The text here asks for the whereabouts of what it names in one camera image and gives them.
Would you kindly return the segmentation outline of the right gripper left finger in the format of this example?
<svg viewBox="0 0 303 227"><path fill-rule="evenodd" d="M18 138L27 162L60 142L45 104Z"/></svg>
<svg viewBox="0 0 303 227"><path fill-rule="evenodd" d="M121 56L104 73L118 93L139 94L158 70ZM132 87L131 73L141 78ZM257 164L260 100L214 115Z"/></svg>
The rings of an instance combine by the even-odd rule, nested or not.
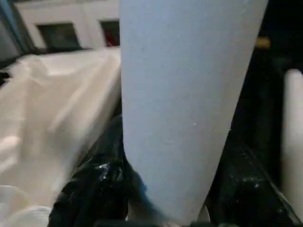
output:
<svg viewBox="0 0 303 227"><path fill-rule="evenodd" d="M122 116L116 116L80 161L50 213L52 227L145 227L126 220L133 194L123 146Z"/></svg>

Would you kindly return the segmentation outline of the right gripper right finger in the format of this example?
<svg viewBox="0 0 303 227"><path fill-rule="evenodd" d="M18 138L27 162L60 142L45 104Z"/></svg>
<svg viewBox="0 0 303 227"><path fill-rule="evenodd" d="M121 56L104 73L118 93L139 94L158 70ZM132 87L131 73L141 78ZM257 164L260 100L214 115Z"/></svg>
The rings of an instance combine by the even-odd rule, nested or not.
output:
<svg viewBox="0 0 303 227"><path fill-rule="evenodd" d="M227 141L206 206L216 225L299 227L301 221L251 150Z"/></svg>

